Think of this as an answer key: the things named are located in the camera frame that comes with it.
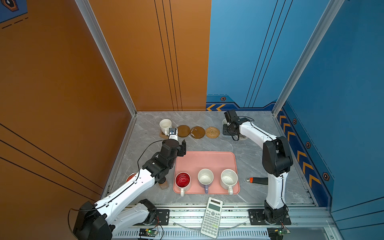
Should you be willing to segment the glossy brown wooden coaster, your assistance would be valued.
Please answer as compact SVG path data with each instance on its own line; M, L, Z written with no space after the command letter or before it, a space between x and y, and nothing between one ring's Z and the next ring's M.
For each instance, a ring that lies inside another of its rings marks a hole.
M195 126L191 129L190 135L194 139L201 139L205 136L205 129L199 126Z

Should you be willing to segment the woven rattan coaster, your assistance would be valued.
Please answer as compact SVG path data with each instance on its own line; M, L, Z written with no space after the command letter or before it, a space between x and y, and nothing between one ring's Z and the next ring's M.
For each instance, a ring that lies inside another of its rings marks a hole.
M206 136L210 139L216 139L220 136L220 130L215 127L208 127L205 130Z

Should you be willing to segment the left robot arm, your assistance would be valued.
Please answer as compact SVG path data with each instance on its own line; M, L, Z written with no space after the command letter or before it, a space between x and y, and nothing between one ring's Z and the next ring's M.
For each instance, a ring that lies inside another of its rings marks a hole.
M110 240L136 224L151 224L157 208L149 200L141 200L129 210L126 206L155 184L163 184L177 157L186 153L185 141L163 140L161 150L146 161L132 179L105 198L94 204L86 202L77 210L75 225L70 228L74 237L78 240Z

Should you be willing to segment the cork paw print coaster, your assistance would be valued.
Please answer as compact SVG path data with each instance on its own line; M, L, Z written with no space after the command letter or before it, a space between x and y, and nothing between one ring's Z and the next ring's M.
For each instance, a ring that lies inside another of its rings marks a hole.
M159 136L163 139L168 139L169 138L169 129L161 129L161 132Z

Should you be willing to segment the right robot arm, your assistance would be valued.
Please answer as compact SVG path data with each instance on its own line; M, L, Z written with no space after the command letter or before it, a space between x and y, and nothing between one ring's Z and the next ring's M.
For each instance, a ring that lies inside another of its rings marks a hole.
M263 150L262 165L268 173L268 179L259 178L259 181L268 185L264 208L265 221L270 225L290 225L291 219L285 200L285 190L288 173L294 161L288 139L262 130L248 117L240 118L235 110L226 111L224 115L231 136L243 135Z

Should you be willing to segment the matte brown wooden coaster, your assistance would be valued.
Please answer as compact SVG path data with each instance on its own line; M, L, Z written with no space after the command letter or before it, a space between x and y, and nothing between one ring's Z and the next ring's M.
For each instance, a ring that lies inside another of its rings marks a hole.
M178 136L181 138L186 138L191 133L191 128L187 125L180 125L177 127Z

